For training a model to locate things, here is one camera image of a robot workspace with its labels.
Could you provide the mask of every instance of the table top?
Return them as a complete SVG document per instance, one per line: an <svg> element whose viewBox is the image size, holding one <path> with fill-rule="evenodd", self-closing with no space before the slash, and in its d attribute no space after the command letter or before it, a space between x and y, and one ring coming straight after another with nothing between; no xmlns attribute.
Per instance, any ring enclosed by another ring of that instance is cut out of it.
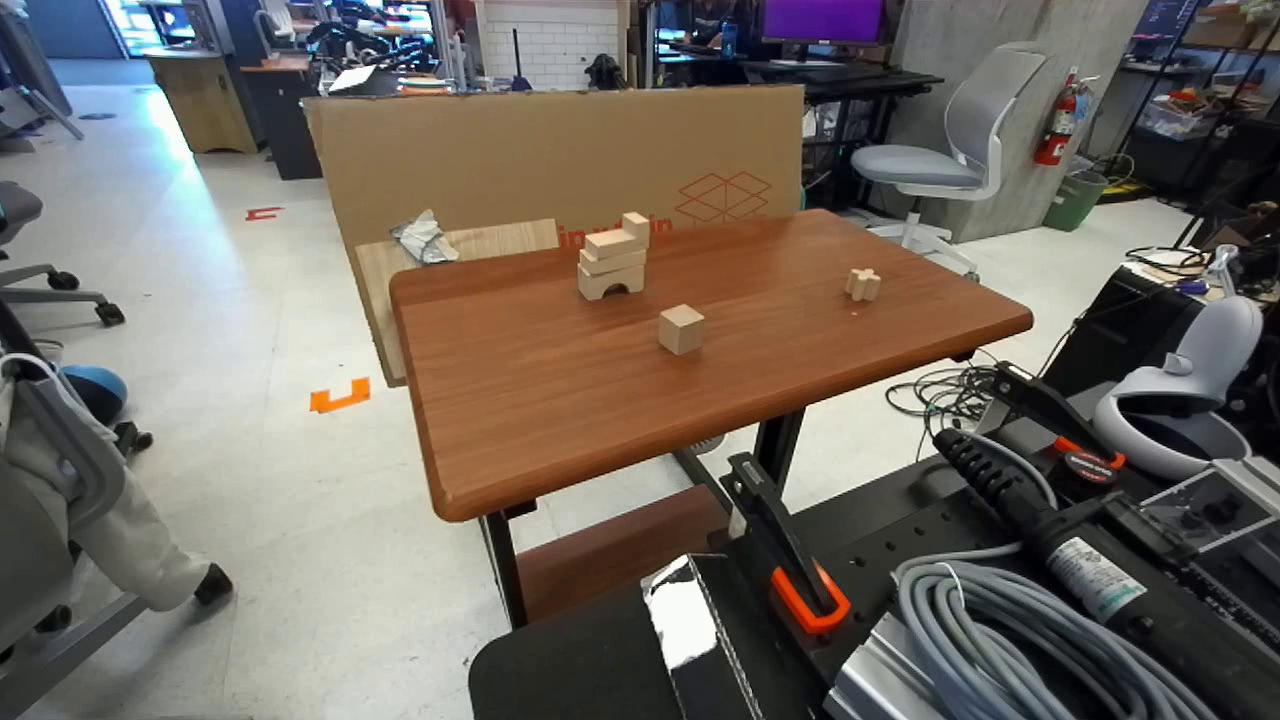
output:
<svg viewBox="0 0 1280 720"><path fill-rule="evenodd" d="M877 269L877 302L843 297ZM706 310L667 354L656 315ZM972 351L1034 310L827 211L656 234L649 286L575 290L575 250L417 269L391 280L407 391L445 518L474 518Z"/></svg>

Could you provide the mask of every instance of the black chair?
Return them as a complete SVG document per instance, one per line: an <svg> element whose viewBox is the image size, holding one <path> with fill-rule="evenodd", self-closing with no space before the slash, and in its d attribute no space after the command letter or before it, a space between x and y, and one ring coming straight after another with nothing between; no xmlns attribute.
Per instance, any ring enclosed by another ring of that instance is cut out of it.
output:
<svg viewBox="0 0 1280 720"><path fill-rule="evenodd" d="M33 196L19 184L0 180L0 242L12 242L18 232L25 222L33 222L40 211L43 211L40 196ZM33 276L43 276L50 286L12 286ZM27 265L27 269L0 272L0 301L4 302L92 302L95 319L103 319L109 328L126 325L126 310L109 297L80 290L80 280L71 272L51 269L51 265Z"/></svg>

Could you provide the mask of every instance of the wall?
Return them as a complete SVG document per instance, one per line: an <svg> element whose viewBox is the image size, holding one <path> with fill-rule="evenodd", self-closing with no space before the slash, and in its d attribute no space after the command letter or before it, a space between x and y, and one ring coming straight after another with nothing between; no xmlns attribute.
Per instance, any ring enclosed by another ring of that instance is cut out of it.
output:
<svg viewBox="0 0 1280 720"><path fill-rule="evenodd" d="M33 0L27 14L50 61L126 61L99 0Z"/></svg>
<svg viewBox="0 0 1280 720"><path fill-rule="evenodd" d="M615 54L615 0L487 0L484 68L515 77L514 27L519 27L525 77L535 93L587 86L584 68L595 51Z"/></svg>
<svg viewBox="0 0 1280 720"><path fill-rule="evenodd" d="M895 112L892 140L899 142L944 146L944 102L958 78L964 78L989 47L1038 39L1049 51L1049 63L1004 120L1004 184L995 199L940 208L940 221L958 240L1022 232L1044 221L1063 175L1063 164L1034 164L1049 107L1063 86L1069 68L1098 77L1098 93L1108 86L1141 12L1146 0L910 0L895 63L935 71L948 82Z"/></svg>

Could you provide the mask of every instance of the gray floor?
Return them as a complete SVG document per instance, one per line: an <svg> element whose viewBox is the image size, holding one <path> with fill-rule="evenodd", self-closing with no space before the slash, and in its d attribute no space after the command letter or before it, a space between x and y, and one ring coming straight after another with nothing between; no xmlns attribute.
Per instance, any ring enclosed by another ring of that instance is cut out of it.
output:
<svg viewBox="0 0 1280 720"><path fill-rule="evenodd" d="M80 272L129 325L99 328L92 308L25 319L65 358L129 376L132 417L158 433L138 474L239 594L204 625L143 614L33 716L468 716L468 661L504 631L504 613L477 527L427 507L413 409L380 385L323 184L280 184L261 156L191 160L158 86L71 86L71 99L116 120L83 122L83 142L51 127L36 153L0 160L0 175L50 199L12 258ZM250 208L280 208L280 221L250 222ZM1038 367L1119 250L1169 242L1182 222L1164 203L1118 203L1072 234L1038 229L964 242L989 286L1038 310L1034 331L984 354ZM374 376L368 405L309 410L312 387L354 376ZM910 464L918 435L882 387L816 405L790 503ZM667 459L637 464L549 496L515 540L674 487Z"/></svg>

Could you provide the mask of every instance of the chair armrest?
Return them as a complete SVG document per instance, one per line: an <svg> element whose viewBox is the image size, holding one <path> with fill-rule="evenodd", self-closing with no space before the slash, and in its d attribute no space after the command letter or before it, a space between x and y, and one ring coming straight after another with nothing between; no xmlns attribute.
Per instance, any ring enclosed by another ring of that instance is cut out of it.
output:
<svg viewBox="0 0 1280 720"><path fill-rule="evenodd" d="M25 378L12 395L50 435L50 445L71 459L76 466L76 496L70 496L71 527L92 523L103 516L119 487L129 483L129 466L119 450L76 410L70 409L65 391L51 378Z"/></svg>

